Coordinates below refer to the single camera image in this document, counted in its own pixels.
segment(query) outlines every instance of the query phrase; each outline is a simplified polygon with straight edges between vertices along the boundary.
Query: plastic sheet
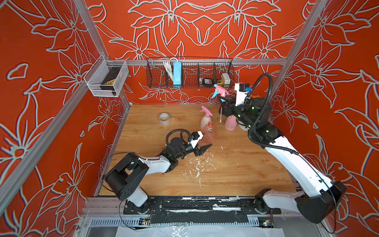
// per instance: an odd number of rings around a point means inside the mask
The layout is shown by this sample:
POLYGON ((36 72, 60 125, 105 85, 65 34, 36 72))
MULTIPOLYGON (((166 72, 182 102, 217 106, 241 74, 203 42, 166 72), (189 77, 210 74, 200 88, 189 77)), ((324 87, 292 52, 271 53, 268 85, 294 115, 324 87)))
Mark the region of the plastic sheet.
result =
POLYGON ((131 230, 118 227, 116 237, 284 237, 282 229, 216 225, 168 226, 131 230))

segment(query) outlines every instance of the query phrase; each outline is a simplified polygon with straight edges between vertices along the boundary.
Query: mesh basket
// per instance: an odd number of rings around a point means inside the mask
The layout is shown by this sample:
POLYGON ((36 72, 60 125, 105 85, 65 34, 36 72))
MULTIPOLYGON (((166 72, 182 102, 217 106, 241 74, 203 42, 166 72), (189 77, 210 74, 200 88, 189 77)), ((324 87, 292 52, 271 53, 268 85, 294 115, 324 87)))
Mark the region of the mesh basket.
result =
MULTIPOLYGON (((230 84, 222 85, 225 88, 234 86, 234 67, 231 58, 196 58, 176 57, 182 63, 181 87, 183 88, 213 88, 221 75, 227 73, 230 84), (204 84, 204 79, 211 80, 211 84, 204 84)), ((147 85, 150 88, 176 88, 168 76, 163 62, 168 58, 148 58, 146 68, 147 85)))
POLYGON ((129 68, 126 61, 123 62, 122 66, 109 66, 109 60, 105 60, 102 56, 96 61, 92 66, 92 69, 96 69, 94 73, 88 73, 84 79, 87 82, 89 90, 94 96, 102 97, 118 97, 122 86, 125 83, 126 77, 129 74, 129 68), (116 71, 119 70, 113 84, 105 85, 104 79, 108 75, 111 68, 115 68, 116 71))

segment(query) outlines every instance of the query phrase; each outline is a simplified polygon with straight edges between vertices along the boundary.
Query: red wallpaper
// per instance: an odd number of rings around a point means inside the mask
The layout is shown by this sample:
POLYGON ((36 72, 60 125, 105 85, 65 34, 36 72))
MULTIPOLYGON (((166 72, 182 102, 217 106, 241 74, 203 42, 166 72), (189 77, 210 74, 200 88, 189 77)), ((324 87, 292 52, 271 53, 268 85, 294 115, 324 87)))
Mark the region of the red wallpaper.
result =
MULTIPOLYGON (((71 0, 0 1, 0 20, 2 184, 99 55, 71 0)), ((0 217, 0 236, 73 233, 124 111, 87 92, 0 217)))
MULTIPOLYGON (((315 1, 86 0, 112 59, 165 56, 285 58, 315 1)), ((236 78, 254 83, 278 65, 239 66, 236 78)), ((138 104, 213 103, 211 89, 150 89, 144 67, 130 68, 125 92, 138 104)), ((260 85, 267 88, 266 82, 260 85)))
POLYGON ((338 236, 379 235, 378 14, 377 1, 329 1, 273 97, 274 124, 348 187, 338 236))
POLYGON ((125 112, 86 93, 0 219, 0 235, 71 236, 125 112))
POLYGON ((2 1, 0 185, 98 58, 72 0, 2 1))

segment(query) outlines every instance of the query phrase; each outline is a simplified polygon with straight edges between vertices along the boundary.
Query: metal grate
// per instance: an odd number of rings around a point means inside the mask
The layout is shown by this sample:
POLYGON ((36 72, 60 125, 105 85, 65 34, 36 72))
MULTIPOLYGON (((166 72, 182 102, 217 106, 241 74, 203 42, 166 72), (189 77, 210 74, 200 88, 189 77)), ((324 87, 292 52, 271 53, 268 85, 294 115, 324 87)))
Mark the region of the metal grate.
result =
MULTIPOLYGON (((122 220, 130 227, 147 227, 139 225, 142 217, 122 217, 122 220)), ((124 226, 124 223, 119 217, 93 217, 90 223, 92 227, 110 227, 110 226, 124 226)))
MULTIPOLYGON (((259 220, 258 217, 247 217, 249 222, 229 222, 229 223, 194 223, 189 222, 185 223, 186 225, 192 226, 192 225, 200 225, 200 226, 206 226, 206 225, 217 225, 217 226, 237 226, 237 227, 259 227, 259 220)), ((179 226, 183 225, 184 223, 180 222, 171 222, 171 223, 154 223, 150 224, 149 227, 164 227, 164 226, 179 226)))
MULTIPOLYGON (((182 63, 181 87, 183 88, 212 88, 217 80, 221 80, 221 74, 227 73, 230 84, 225 88, 234 86, 234 67, 229 58, 196 58, 186 57, 177 59, 182 63), (211 80, 210 85, 204 85, 201 78, 211 80)), ((150 88, 177 88, 168 76, 163 62, 167 58, 148 58, 146 80, 150 88)))
MULTIPOLYGON (((139 220, 144 219, 141 217, 122 217, 125 224, 130 227, 164 227, 164 226, 175 226, 182 225, 184 223, 154 223, 149 226, 139 225, 139 220)), ((231 222, 231 223, 185 223, 186 225, 219 225, 219 226, 239 226, 239 227, 259 227, 258 217, 247 217, 249 222, 231 222)), ((91 227, 118 227, 124 226, 119 217, 93 217, 90 223, 91 227)))

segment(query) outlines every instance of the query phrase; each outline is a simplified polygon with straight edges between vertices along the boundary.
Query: clear tape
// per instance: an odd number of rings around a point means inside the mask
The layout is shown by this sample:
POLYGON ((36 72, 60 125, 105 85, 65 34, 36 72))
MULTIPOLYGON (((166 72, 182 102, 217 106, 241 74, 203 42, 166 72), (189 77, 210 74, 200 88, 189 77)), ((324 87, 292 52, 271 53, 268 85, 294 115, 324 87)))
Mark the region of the clear tape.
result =
POLYGON ((171 116, 169 113, 161 113, 159 115, 159 122, 162 125, 168 125, 171 122, 171 116))

